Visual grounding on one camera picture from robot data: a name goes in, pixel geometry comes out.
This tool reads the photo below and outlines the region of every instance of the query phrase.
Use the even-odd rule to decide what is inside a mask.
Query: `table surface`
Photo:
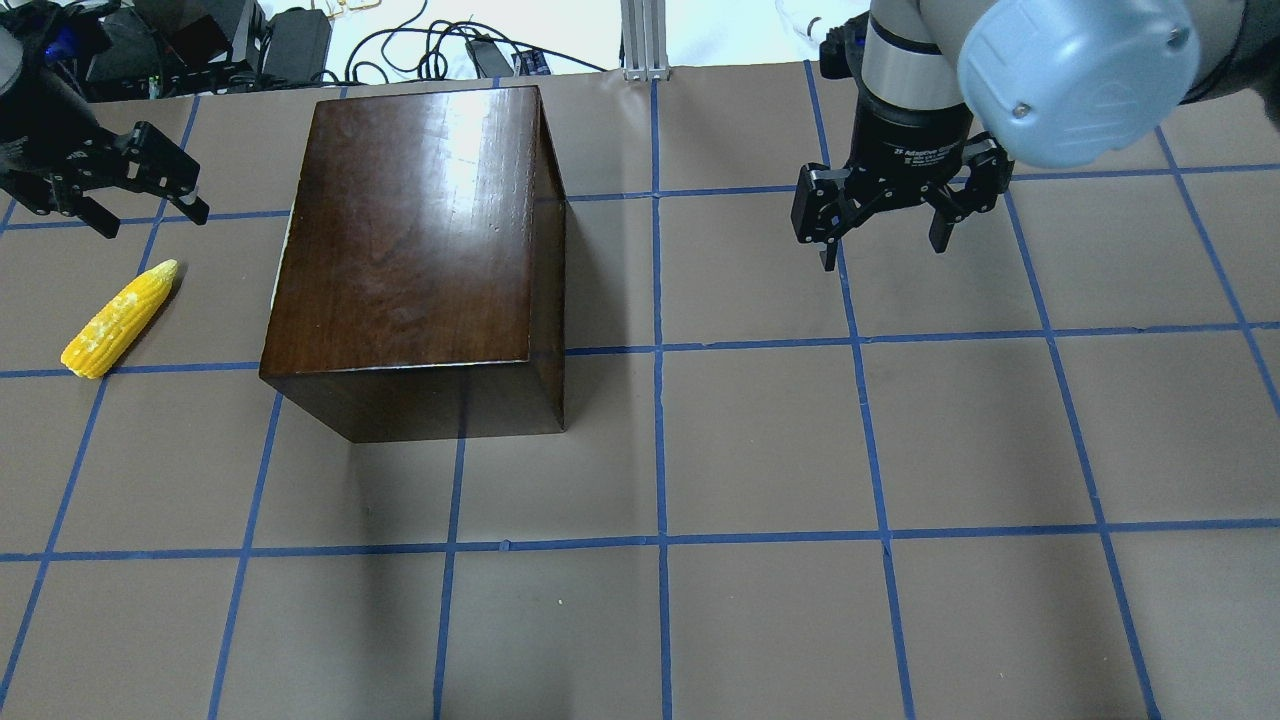
[[[928,211],[877,217],[826,274],[787,210],[800,164],[847,151],[852,83],[538,82],[571,195],[562,436],[352,446],[259,380],[338,90],[99,108],[183,142],[206,227],[123,192],[100,195],[115,240],[9,206],[5,720],[1280,707],[1280,138],[1257,96],[1019,167],[942,256]],[[123,365],[60,370],[168,258],[182,284]]]

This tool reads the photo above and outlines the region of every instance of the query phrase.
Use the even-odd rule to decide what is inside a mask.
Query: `blue tape grid line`
[[[1089,502],[1093,506],[1094,528],[1102,541],[1102,552],[1106,557],[1107,571],[1111,575],[1111,587],[1116,596],[1116,605],[1120,609],[1120,621],[1124,625],[1125,638],[1129,642],[1129,655],[1133,659],[1134,670],[1138,675],[1138,687],[1142,689],[1142,698],[1147,707],[1147,716],[1151,720],[1160,720],[1160,707],[1156,705],[1155,691],[1151,687],[1151,676],[1147,673],[1147,662],[1142,653],[1142,643],[1138,641],[1138,630],[1133,621],[1133,612],[1129,610],[1129,597],[1124,588],[1124,579],[1120,575],[1120,565],[1116,561],[1115,547],[1111,543],[1111,532],[1107,529],[1106,512],[1102,509],[1102,498],[1098,495],[1098,486],[1093,477],[1093,465],[1089,461],[1089,452],[1084,445],[1084,433],[1080,429],[1080,420],[1075,411],[1075,401],[1071,397],[1071,387],[1066,378],[1066,369],[1062,365],[1062,355],[1059,352],[1056,332],[1052,322],[1050,320],[1048,309],[1044,305],[1044,296],[1041,292],[1039,279],[1036,275],[1036,265],[1032,261],[1030,249],[1027,243],[1027,236],[1023,232],[1021,219],[1018,215],[1018,206],[1014,204],[1012,193],[1005,195],[1005,205],[1009,208],[1009,218],[1014,225],[1014,236],[1018,238],[1018,250],[1023,256],[1023,265],[1027,268],[1027,279],[1030,283],[1032,297],[1036,300],[1036,311],[1039,314],[1041,324],[1044,328],[1044,340],[1048,345],[1050,360],[1053,363],[1053,374],[1057,377],[1059,389],[1062,395],[1062,405],[1066,407],[1066,419],[1071,427],[1071,437],[1075,441],[1075,452],[1079,456],[1080,471],[1084,475],[1084,484],[1089,492]]]
[[[1253,361],[1258,366],[1258,374],[1262,377],[1262,384],[1267,388],[1267,395],[1271,397],[1271,407],[1275,410],[1276,416],[1280,416],[1280,392],[1276,392],[1275,379],[1271,377],[1271,370],[1267,368],[1267,363],[1262,357],[1262,348],[1258,347],[1258,341],[1253,336],[1253,328],[1249,325],[1249,320],[1244,315],[1244,306],[1240,305],[1240,299],[1236,296],[1235,288],[1231,287],[1231,279],[1226,274],[1226,268],[1222,265],[1222,260],[1219,258],[1217,250],[1213,247],[1213,238],[1210,237],[1208,228],[1204,225],[1204,219],[1201,218],[1199,210],[1196,208],[1196,201],[1192,200],[1192,193],[1187,188],[1187,181],[1183,178],[1183,170],[1178,167],[1178,159],[1174,158],[1174,151],[1169,146],[1169,140],[1165,137],[1165,132],[1158,127],[1156,128],[1156,138],[1160,141],[1160,149],[1165,152],[1165,159],[1169,160],[1169,169],[1174,174],[1174,182],[1178,183],[1178,192],[1183,196],[1183,202],[1187,205],[1187,213],[1190,214],[1192,222],[1196,224],[1196,232],[1199,233],[1201,242],[1204,245],[1204,252],[1208,255],[1210,263],[1213,264],[1213,272],[1217,273],[1219,282],[1222,283],[1222,292],[1226,295],[1226,301],[1231,305],[1231,311],[1235,313],[1235,320],[1239,323],[1239,331],[1244,334],[1244,341],[1249,345],[1249,352],[1253,354]]]
[[[667,543],[667,420],[663,413],[663,369],[666,355],[662,334],[662,137],[658,109],[658,81],[649,81],[649,151],[652,161],[653,211],[650,238],[653,246],[653,432],[654,489],[658,509],[658,632],[662,669],[662,717],[675,716],[675,691],[671,680],[671,550]]]
[[[266,423],[266,439],[262,441],[262,459],[257,466],[257,479],[253,483],[253,497],[248,506],[248,519],[244,521],[244,539],[238,552],[236,582],[232,584],[230,605],[227,609],[227,624],[223,626],[223,642],[218,650],[218,667],[214,670],[214,689],[209,697],[209,719],[218,717],[218,706],[223,700],[223,682],[227,679],[227,660],[232,652],[232,637],[236,634],[236,619],[239,615],[241,597],[244,593],[244,574],[252,557],[253,533],[257,530],[257,514],[262,506],[262,489],[266,487],[266,471],[271,464],[271,451],[275,448],[275,430],[280,423],[280,405],[284,396],[275,393],[271,404],[271,418]]]
[[[196,127],[196,113],[200,111],[200,96],[196,95],[191,99],[191,113],[187,115],[187,127],[182,131],[182,140],[178,141],[178,147],[186,150],[187,143],[191,141],[191,131]],[[138,260],[138,272],[142,274],[147,269],[147,264],[151,263],[151,251],[156,245],[156,236],[160,234],[160,224],[164,223],[164,214],[169,209],[169,201],[160,199],[160,206],[156,209],[155,217],[151,219],[151,232],[147,234],[147,245],[142,249],[142,259]]]
[[[1280,518],[1222,518],[1213,520],[1144,520],[1107,523],[1111,534],[1197,533],[1224,530],[1280,530]],[[1098,533],[1094,523],[1059,525],[991,525],[956,528],[897,528],[895,541],[1023,538],[1088,536]],[[704,544],[774,544],[824,542],[882,542],[879,529],[861,530],[795,530],[764,533],[694,533],[653,536],[614,536],[598,538],[566,538],[544,541],[468,541],[417,542],[394,544],[328,544],[328,546],[259,546],[250,548],[250,557],[347,557],[356,555],[443,555],[472,552],[553,552],[559,550],[600,550],[613,547],[704,546]],[[4,552],[0,564],[23,562],[119,562],[140,560],[225,560],[241,557],[238,547],[192,547],[172,550],[92,550],[54,552]]]
[[[453,607],[453,568],[458,552],[458,516],[462,514],[462,473],[467,441],[458,438],[453,454],[453,493],[449,497],[449,536],[444,546],[444,578],[440,583],[440,621],[435,638],[435,678],[431,685],[431,717],[440,720],[444,712],[444,666],[449,647],[449,615]]]
[[[195,97],[191,102],[191,111],[187,115],[187,127],[183,129],[182,141],[179,146],[186,149],[187,141],[191,140],[191,129],[196,124],[196,111],[200,109],[200,99]],[[146,269],[147,258],[151,254],[151,247],[155,243],[156,232],[160,228],[160,218],[164,217],[166,201],[160,200],[156,214],[151,218],[151,234],[147,240],[147,245],[142,251],[142,259],[138,263],[140,273]],[[5,220],[12,217],[13,204],[10,202],[9,213],[5,214]],[[9,697],[9,685],[13,683],[14,673],[18,670],[18,660],[22,657],[22,647],[27,639],[27,633],[31,629],[31,621],[36,614],[36,606],[40,602],[40,594],[45,585],[45,575],[49,573],[49,555],[51,555],[58,547],[58,536],[63,530],[63,523],[67,520],[67,511],[70,507],[72,496],[76,492],[76,483],[79,479],[81,468],[84,464],[84,454],[88,451],[90,442],[93,438],[93,428],[97,424],[99,413],[102,409],[102,400],[106,397],[106,388],[110,386],[110,378],[102,378],[99,382],[97,395],[93,397],[93,406],[90,410],[88,420],[84,423],[84,433],[81,437],[79,447],[76,451],[76,461],[72,464],[70,475],[67,478],[67,487],[63,491],[61,501],[58,505],[58,514],[54,516],[52,528],[49,532],[49,542],[45,544],[45,559],[40,561],[40,568],[36,571],[36,579],[32,583],[31,596],[27,600],[27,609],[22,616],[22,624],[18,628],[18,635],[14,638],[13,650],[9,653],[9,662],[5,666],[4,678],[0,679],[0,712],[4,711],[4,703]]]
[[[1249,323],[1254,331],[1280,331],[1280,322]],[[1224,333],[1239,332],[1240,327],[1228,323],[1213,323],[1203,325],[1157,325],[1149,328],[1114,327],[1114,328],[1069,328],[1055,329],[1056,337],[1111,337],[1111,336],[1138,336],[1138,334],[1194,334],[1194,333]],[[973,333],[906,333],[888,336],[863,336],[858,338],[861,345],[886,343],[925,343],[925,342],[970,342],[991,340],[1019,340],[1043,338],[1044,331],[992,331]],[[735,340],[721,342],[676,342],[659,346],[634,345],[634,346],[607,346],[607,347],[571,347],[566,351],[570,357],[589,357],[598,355],[653,355],[662,352],[705,352],[726,350],[771,350],[785,347],[832,347],[851,345],[847,337],[809,337],[809,338],[781,338],[781,340]],[[257,370],[256,361],[228,361],[228,363],[178,363],[160,365],[124,365],[114,368],[110,375],[138,375],[160,373],[227,373]],[[32,368],[28,370],[0,370],[0,380],[20,378],[51,378],[72,377],[65,368]]]
[[[831,165],[831,150],[827,145],[827,129],[822,119],[822,105],[818,101],[818,86],[813,77],[813,63],[804,63],[805,79],[809,85],[809,101],[813,105],[814,126],[822,161]],[[876,447],[876,424],[872,419],[872,405],[867,392],[867,373],[863,363],[863,340],[858,332],[858,316],[854,313],[852,292],[849,284],[849,269],[845,265],[844,247],[840,249],[837,270],[840,272],[840,292],[845,304],[845,320],[849,324],[849,338],[845,342],[852,348],[854,378],[858,386],[858,405],[861,411],[863,437],[867,443],[867,459],[870,465],[872,495],[876,498],[876,524],[881,542],[881,560],[884,569],[884,589],[888,597],[890,629],[893,635],[893,653],[897,659],[899,687],[902,694],[902,715],[915,720],[915,696],[911,691],[911,670],[906,656],[906,635],[902,630],[902,610],[897,593],[897,573],[893,568],[893,530],[888,520],[888,507],[884,503],[884,486],[881,478],[879,454]]]
[[[76,461],[67,478],[67,487],[63,489],[61,501],[58,503],[58,514],[54,516],[52,528],[49,530],[49,539],[45,542],[45,553],[36,570],[36,579],[27,598],[27,609],[22,614],[22,624],[18,625],[18,635],[13,641],[13,650],[9,652],[9,662],[5,665],[4,678],[0,679],[0,712],[4,711],[5,700],[9,697],[9,685],[13,675],[18,670],[18,659],[22,656],[22,646],[27,641],[31,630],[31,620],[36,614],[36,605],[40,602],[40,592],[45,587],[45,577],[49,573],[50,555],[58,547],[58,536],[63,532],[63,523],[67,520],[67,510],[72,503],[72,495],[76,492],[76,482],[79,479],[81,468],[84,466],[84,455],[88,452],[90,441],[93,438],[93,427],[97,424],[99,411],[102,409],[102,398],[106,396],[109,379],[104,379],[97,386],[97,395],[93,396],[93,406],[84,423],[84,432],[81,434],[79,447],[76,448]]]
[[[1280,170],[1280,164],[1276,165],[1222,165],[1213,168],[1179,168],[1179,173],[1183,176],[1192,174],[1211,174],[1211,173],[1254,173],[1254,172],[1275,172]],[[1014,176],[1014,181],[1053,181],[1053,179],[1094,179],[1094,178],[1137,178],[1137,177],[1171,177],[1172,170],[1098,170],[1098,172],[1083,172],[1083,173],[1034,173],[1025,176]],[[781,193],[781,192],[795,192],[794,184],[764,184],[764,186],[745,186],[745,187],[704,187],[704,188],[691,188],[691,190],[659,190],[659,191],[641,191],[641,192],[604,192],[595,195],[570,195],[567,200],[570,202],[604,202],[611,200],[648,200],[653,197],[707,197],[713,195],[760,195],[760,193]],[[209,215],[209,222],[224,222],[224,220],[251,220],[257,218],[288,218],[292,213],[289,210],[255,210],[246,213],[211,213]],[[120,220],[122,225],[147,225],[152,224],[155,218],[125,218]],[[165,215],[160,220],[161,223],[189,223],[184,215]],[[8,227],[12,231],[41,231],[41,229],[56,229],[56,228],[79,228],[84,223],[79,220],[58,220],[50,223],[13,223]]]

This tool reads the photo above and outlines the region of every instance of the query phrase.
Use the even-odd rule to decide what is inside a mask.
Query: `grid square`
[[[895,527],[1093,521],[1043,340],[870,345],[863,356]]]
[[[675,715],[899,717],[879,543],[671,548]]]
[[[840,277],[790,209],[787,192],[662,201],[664,342],[849,337]]]
[[[468,439],[458,539],[657,530],[653,357],[570,357],[562,434]]]
[[[566,345],[653,345],[652,201],[573,202],[566,231]]]
[[[1009,210],[956,227],[946,254],[929,245],[933,209],[872,218],[845,237],[845,266],[864,337],[1039,329]]]
[[[658,115],[662,190],[795,186],[822,159],[795,63],[677,68],[658,83]]]
[[[664,364],[672,533],[876,527],[847,346],[668,352]]]
[[[1059,347],[1108,520],[1280,515],[1280,423],[1239,333]]]
[[[1014,183],[1056,328],[1230,323],[1172,178]]]
[[[1184,168],[1280,163],[1280,132],[1252,90],[1181,105],[1162,127]]]
[[[662,715],[658,551],[458,555],[442,717]]]
[[[160,132],[175,145],[182,142],[182,135],[187,129],[187,120],[191,119],[191,97],[169,97],[164,100],[131,100],[127,102],[95,102],[93,115],[104,128],[116,135],[133,131],[133,126],[141,120],[154,124]],[[86,193],[97,200],[109,213],[116,218],[154,218],[160,209],[160,199],[154,195],[129,192],[118,187],[104,187]],[[13,223],[56,223],[65,222],[56,213],[49,215],[36,215],[22,205],[13,211]]]
[[[0,380],[0,552],[45,550],[96,395],[76,378]]]
[[[1280,707],[1280,532],[1114,536],[1165,717],[1270,717]]]
[[[1097,536],[893,543],[922,720],[1144,717]]]
[[[218,716],[431,716],[442,555],[256,557]]]
[[[182,263],[173,300],[125,365],[257,361],[288,218],[164,223],[148,264]]]
[[[622,70],[502,79],[502,87],[529,85],[543,96],[567,195],[653,190],[649,83],[627,82]]]
[[[148,233],[125,225],[115,240],[90,228],[0,236],[0,370],[60,368],[67,343],[137,275]]]
[[[236,560],[50,566],[5,720],[204,717]]]
[[[1280,243],[1275,241],[1280,205],[1260,202],[1280,197],[1280,173],[1213,173],[1185,181],[1245,316],[1280,320]]]
[[[4,653],[5,662],[22,626],[38,568],[40,562],[0,564],[0,653]]]
[[[187,143],[201,167],[200,196],[214,213],[292,208],[311,113],[337,97],[332,88],[201,97]],[[165,214],[180,215],[172,205]]]
[[[457,442],[349,443],[292,402],[280,409],[259,547],[443,542]]]
[[[58,550],[239,547],[271,400],[253,373],[114,377]]]

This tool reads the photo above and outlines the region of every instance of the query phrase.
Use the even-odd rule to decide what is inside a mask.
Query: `power cord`
[[[344,79],[347,82],[355,81],[353,69],[355,69],[355,65],[356,65],[356,55],[360,54],[360,50],[366,44],[369,44],[371,40],[374,40],[376,37],[387,37],[387,40],[383,41],[384,59],[387,59],[385,58],[387,45],[392,41],[392,38],[396,35],[402,33],[402,32],[415,33],[415,35],[425,35],[426,36],[426,38],[425,38],[426,40],[426,53],[419,60],[419,64],[417,64],[416,68],[401,68],[401,67],[396,65],[394,63],[390,63],[389,59],[388,59],[388,64],[393,69],[399,70],[402,73],[415,72],[417,74],[419,79],[445,79],[445,74],[448,73],[448,59],[445,59],[444,54],[440,51],[440,47],[442,47],[445,37],[465,37],[465,38],[470,38],[470,40],[476,40],[479,37],[484,37],[481,35],[481,32],[492,33],[493,36],[497,36],[497,37],[489,37],[489,40],[494,40],[497,42],[503,42],[503,44],[511,46],[517,53],[520,53],[522,49],[524,50],[536,50],[539,53],[543,53],[544,55],[552,55],[552,56],[556,56],[556,58],[562,58],[564,60],[576,63],[579,65],[582,65],[585,68],[590,68],[593,70],[607,72],[607,69],[602,68],[600,65],[596,65],[594,63],[588,63],[586,60],[575,58],[572,55],[566,55],[564,53],[558,53],[556,50],[548,50],[547,47],[541,47],[541,46],[532,45],[532,44],[529,44],[529,42],[521,42],[518,40],[511,40],[502,31],[499,31],[499,29],[497,29],[494,27],[486,26],[484,23],[477,23],[477,22],[472,22],[472,20],[458,20],[458,22],[434,20],[425,29],[424,28],[415,28],[415,27],[406,27],[408,23],[419,19],[425,12],[426,12],[426,3],[422,4],[422,9],[420,10],[420,13],[416,14],[416,15],[413,15],[408,20],[406,20],[406,23],[402,23],[402,24],[399,24],[397,27],[393,27],[393,28],[379,29],[379,31],[375,31],[375,32],[371,32],[371,33],[366,35],[360,42],[356,44],[356,47],[352,49],[351,55],[347,58],[347,64],[346,64],[346,70],[344,70]]]

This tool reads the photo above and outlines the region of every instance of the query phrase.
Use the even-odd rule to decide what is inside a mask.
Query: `box side face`
[[[530,88],[316,106],[266,375],[526,360]]]
[[[529,363],[264,379],[351,442],[522,436],[562,428]]]
[[[530,357],[547,397],[564,418],[564,190],[556,149],[539,108],[534,164],[534,281]]]

